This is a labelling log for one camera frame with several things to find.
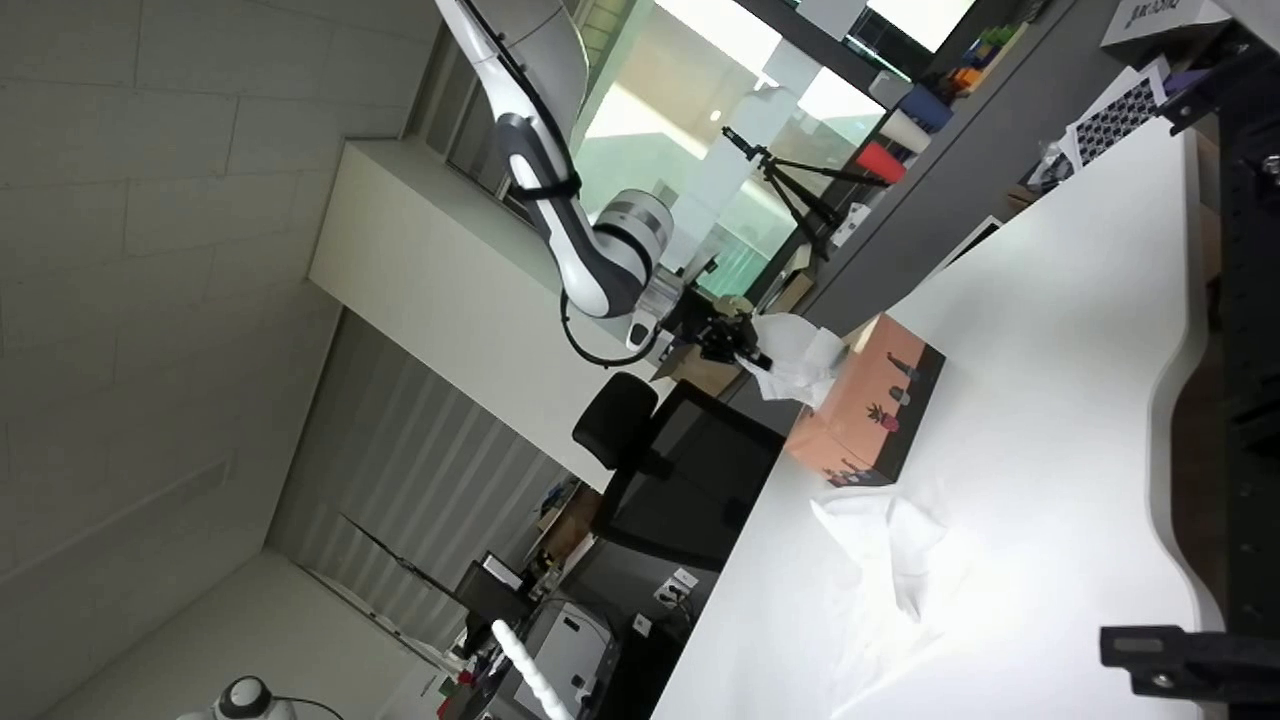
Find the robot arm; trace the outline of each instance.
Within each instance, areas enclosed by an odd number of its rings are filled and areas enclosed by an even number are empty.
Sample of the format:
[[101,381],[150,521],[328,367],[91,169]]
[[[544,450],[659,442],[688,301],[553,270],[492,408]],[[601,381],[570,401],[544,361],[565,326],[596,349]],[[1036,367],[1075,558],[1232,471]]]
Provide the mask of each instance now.
[[[544,239],[560,268],[560,287],[586,314],[627,314],[657,277],[657,259],[673,236],[673,211],[648,190],[622,190],[596,223],[586,220],[576,205],[580,176],[565,138],[565,125],[576,106],[550,106],[544,91],[529,66],[512,55],[508,41],[489,22],[477,0],[436,0],[450,33],[477,66],[486,96],[492,105],[495,136],[508,155],[515,197],[531,199]],[[495,0],[492,16],[540,7],[536,28],[565,21],[560,0]]]

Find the desk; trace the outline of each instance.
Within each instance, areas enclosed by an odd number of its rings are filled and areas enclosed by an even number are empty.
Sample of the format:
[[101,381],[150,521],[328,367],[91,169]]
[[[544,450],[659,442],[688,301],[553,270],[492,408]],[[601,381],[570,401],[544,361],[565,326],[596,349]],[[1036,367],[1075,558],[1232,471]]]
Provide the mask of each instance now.
[[961,622],[886,651],[816,515],[833,492],[779,461],[657,716],[1203,716],[1098,661],[1099,622],[1221,627],[1167,500],[1172,405],[1203,351],[1190,144],[1154,121],[890,313],[950,354],[902,496],[974,545]]

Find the black monitor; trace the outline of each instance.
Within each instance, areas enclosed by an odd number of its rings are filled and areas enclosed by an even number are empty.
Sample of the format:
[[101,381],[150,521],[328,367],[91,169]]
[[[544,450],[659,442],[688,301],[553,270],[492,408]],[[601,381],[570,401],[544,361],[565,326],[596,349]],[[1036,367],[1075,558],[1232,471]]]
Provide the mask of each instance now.
[[786,434],[675,383],[648,422],[648,454],[614,475],[596,534],[720,573]]

